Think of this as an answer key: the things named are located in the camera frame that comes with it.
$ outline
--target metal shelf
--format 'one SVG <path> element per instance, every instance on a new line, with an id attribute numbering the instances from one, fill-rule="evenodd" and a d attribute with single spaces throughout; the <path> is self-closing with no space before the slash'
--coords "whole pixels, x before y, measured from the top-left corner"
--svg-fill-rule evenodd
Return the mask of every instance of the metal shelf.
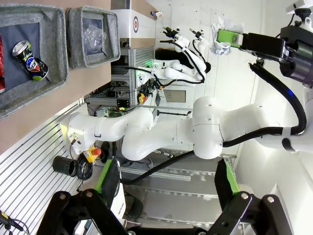
<path id="1" fill-rule="evenodd" d="M 124 91 L 129 92 L 128 98 L 117 98 L 117 97 L 105 97 L 101 95 L 99 97 L 89 97 L 88 102 L 94 105 L 105 105 L 105 106 L 116 106 L 117 99 L 128 99 L 130 105 L 137 104 L 137 89 L 135 84 L 135 71 L 134 70 L 125 70 L 123 67 L 146 67 L 152 64 L 155 57 L 155 48 L 146 47 L 139 49 L 129 49 L 121 48 L 121 56 L 128 56 L 128 65 L 127 66 L 111 66 L 111 79 L 112 81 L 124 81 L 129 84 L 129 88 L 119 88 L 116 87 L 115 91 Z"/>

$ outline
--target white wall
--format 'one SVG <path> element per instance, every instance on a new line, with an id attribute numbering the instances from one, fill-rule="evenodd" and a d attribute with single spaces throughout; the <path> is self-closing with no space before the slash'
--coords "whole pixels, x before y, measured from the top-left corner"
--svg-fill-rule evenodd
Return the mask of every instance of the white wall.
<path id="1" fill-rule="evenodd" d="M 285 7 L 292 0 L 266 0 L 265 33 L 276 36 L 280 28 L 286 26 L 291 15 L 285 14 Z M 266 63 L 266 69 L 280 78 L 302 101 L 302 85 L 284 78 L 277 63 Z M 256 102 L 269 110 L 268 115 L 282 126 L 297 124 L 291 106 L 266 82 L 260 81 Z M 255 140 L 243 145 L 236 166 L 236 176 L 240 183 L 248 184 L 256 196 L 262 197 L 277 186 L 287 211 L 295 235 L 312 234 L 313 211 L 313 155 L 292 154 L 261 146 Z"/>
<path id="2" fill-rule="evenodd" d="M 159 43 L 160 40 L 169 39 L 162 33 L 163 26 L 172 29 L 179 27 L 180 33 L 190 41 L 195 37 L 189 28 L 195 31 L 202 29 L 205 37 L 211 42 L 210 26 L 217 22 L 218 16 L 227 16 L 235 24 L 244 22 L 246 32 L 261 32 L 262 0 L 147 0 L 147 2 L 164 13 L 164 17 L 156 21 L 156 47 L 172 47 L 170 44 Z M 212 66 L 205 84 L 197 85 L 195 88 L 170 86 L 169 89 L 187 91 L 186 103 L 166 103 L 165 99 L 162 99 L 160 106 L 192 108 L 196 99 L 213 96 L 226 110 L 233 110 L 253 101 L 253 89 L 256 88 L 258 79 L 249 69 L 248 62 L 255 58 L 237 49 L 233 49 L 229 56 L 216 56 L 207 49 L 204 57 Z M 167 118 L 181 119 L 179 116 L 162 115 L 159 120 Z M 190 150 L 192 147 L 182 146 L 178 149 Z M 224 149 L 224 153 L 236 154 L 237 149 L 237 146 L 227 148 Z"/>

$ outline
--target slatted wall panel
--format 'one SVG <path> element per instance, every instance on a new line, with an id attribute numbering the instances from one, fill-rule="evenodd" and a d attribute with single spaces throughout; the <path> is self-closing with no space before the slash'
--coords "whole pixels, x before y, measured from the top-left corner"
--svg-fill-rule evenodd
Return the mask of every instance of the slatted wall panel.
<path id="1" fill-rule="evenodd" d="M 0 156 L 0 209 L 26 223 L 32 235 L 52 195 L 60 190 L 74 193 L 80 183 L 52 169 L 55 156 L 69 157 L 59 121 L 78 107 L 68 106 Z M 13 235 L 23 234 L 11 230 Z M 9 234 L 3 225 L 0 234 Z"/>

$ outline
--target wooden table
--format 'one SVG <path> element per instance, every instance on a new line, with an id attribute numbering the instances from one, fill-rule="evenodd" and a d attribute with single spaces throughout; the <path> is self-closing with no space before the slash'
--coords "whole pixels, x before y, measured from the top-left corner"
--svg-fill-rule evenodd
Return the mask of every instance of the wooden table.
<path id="1" fill-rule="evenodd" d="M 1 4 L 11 2 L 12 0 L 0 0 Z M 111 8 L 111 0 L 17 0 L 15 2 L 51 4 L 62 7 L 65 11 L 69 7 L 83 5 L 92 5 L 106 10 Z M 58 111 L 110 81 L 110 63 L 91 69 L 70 70 L 65 85 L 0 120 L 0 154 Z"/>

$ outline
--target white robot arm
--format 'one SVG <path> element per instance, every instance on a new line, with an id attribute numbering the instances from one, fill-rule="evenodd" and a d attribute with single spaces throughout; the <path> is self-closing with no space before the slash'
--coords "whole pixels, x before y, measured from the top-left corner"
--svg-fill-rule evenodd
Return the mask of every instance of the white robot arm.
<path id="1" fill-rule="evenodd" d="M 168 27 L 164 27 L 166 32 L 164 33 L 174 39 L 174 48 L 177 52 L 184 53 L 191 65 L 195 68 L 190 69 L 185 65 L 180 64 L 179 60 L 171 60 L 171 61 L 160 61 L 154 60 L 152 68 L 142 68 L 141 71 L 146 70 L 149 71 L 150 74 L 143 74 L 142 72 L 137 72 L 136 81 L 137 87 L 145 84 L 150 78 L 155 78 L 155 75 L 158 79 L 161 80 L 175 80 L 178 84 L 182 84 L 185 86 L 195 86 L 196 84 L 200 84 L 204 82 L 205 72 L 207 70 L 207 64 L 204 60 L 200 59 L 197 55 L 192 53 L 188 47 L 190 45 L 190 41 L 183 37 L 180 33 L 175 30 L 172 30 Z M 205 48 L 209 45 L 208 41 L 201 36 L 199 37 L 200 43 L 198 44 L 198 48 L 196 51 L 202 51 L 204 53 Z"/>
<path id="2" fill-rule="evenodd" d="M 308 12 L 308 9 L 296 9 L 296 14 L 299 14 L 303 24 Z M 287 42 L 283 39 L 286 35 L 289 39 Z M 269 51 L 266 45 L 258 43 L 262 40 L 266 40 L 270 45 L 276 45 L 275 50 Z M 265 115 L 265 107 L 256 104 L 225 111 L 215 99 L 201 97 L 194 103 L 192 118 L 182 121 L 162 121 L 155 126 L 152 126 L 152 114 L 143 108 L 117 118 L 73 114 L 67 137 L 71 142 L 77 139 L 73 144 L 74 151 L 79 154 L 88 150 L 96 140 L 116 141 L 124 136 L 122 154 L 133 161 L 146 157 L 158 148 L 182 144 L 192 145 L 198 157 L 212 159 L 221 154 L 223 147 L 230 147 L 249 139 L 256 139 L 260 144 L 270 148 L 313 152 L 311 143 L 313 34 L 311 31 L 302 27 L 287 26 L 281 30 L 281 39 L 244 34 L 243 44 L 239 49 L 261 58 L 278 61 L 283 75 L 304 84 L 305 106 L 303 108 L 294 93 L 267 72 L 261 61 L 250 65 L 258 76 L 270 83 L 292 105 L 299 120 L 298 126 L 284 128 L 273 126 L 272 121 Z M 175 61 L 168 62 L 168 66 L 174 64 Z"/>

